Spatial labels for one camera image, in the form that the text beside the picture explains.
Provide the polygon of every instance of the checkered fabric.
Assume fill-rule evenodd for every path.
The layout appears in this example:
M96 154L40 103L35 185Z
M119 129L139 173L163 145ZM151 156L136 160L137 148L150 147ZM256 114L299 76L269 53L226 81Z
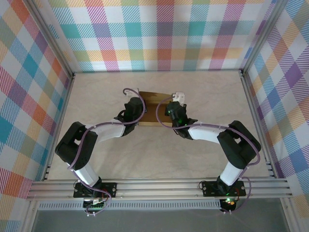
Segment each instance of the checkered fabric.
M14 232L69 79L22 0L0 0L0 231Z
M249 71L280 177L309 228L309 0L289 0Z
M239 69L276 2L40 1L58 43L83 72Z

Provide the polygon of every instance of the marble surface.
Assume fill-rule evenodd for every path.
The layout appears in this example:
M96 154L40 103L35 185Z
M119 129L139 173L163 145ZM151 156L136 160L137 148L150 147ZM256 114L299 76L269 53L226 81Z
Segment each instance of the marble surface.
M205 123L241 121L257 138L237 71L115 72L77 74L59 139L75 121L96 124L124 109L125 87L185 93L187 114ZM268 176L265 159L245 176ZM163 127L136 127L128 136L96 145L90 163L102 178L217 177L227 159L215 143L186 140ZM75 179L54 155L49 179Z

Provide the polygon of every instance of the black bracket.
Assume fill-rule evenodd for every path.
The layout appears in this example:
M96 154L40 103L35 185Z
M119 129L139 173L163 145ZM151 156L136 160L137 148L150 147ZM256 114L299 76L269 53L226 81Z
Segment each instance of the black bracket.
M243 197L246 196L246 189L243 181L236 181L227 194L222 193L218 188L217 181L203 181L202 191L204 197Z
M112 198L116 197L117 192L117 183L100 183L99 186L95 186L96 189L104 190L112 196ZM76 183L74 185L74 194L73 198L98 198L103 197L107 198L108 195L105 193L101 193L99 191L93 191L88 189L82 183Z

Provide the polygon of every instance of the plaid wall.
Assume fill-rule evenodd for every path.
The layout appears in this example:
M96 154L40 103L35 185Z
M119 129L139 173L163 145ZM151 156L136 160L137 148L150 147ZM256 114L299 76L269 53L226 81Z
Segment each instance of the plaid wall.
M239 69L276 0L36 0L76 71Z
M309 0L289 0L249 71L276 168L309 228Z
M14 232L69 79L22 0L0 0L0 232Z

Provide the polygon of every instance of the metal vent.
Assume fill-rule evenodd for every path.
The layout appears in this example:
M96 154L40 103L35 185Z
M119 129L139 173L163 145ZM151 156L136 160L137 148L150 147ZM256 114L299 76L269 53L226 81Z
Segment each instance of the metal vent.
M39 210L82 210L83 202L43 202ZM181 209L220 209L219 200L173 200L173 201L123 201L113 200L109 210L181 210Z

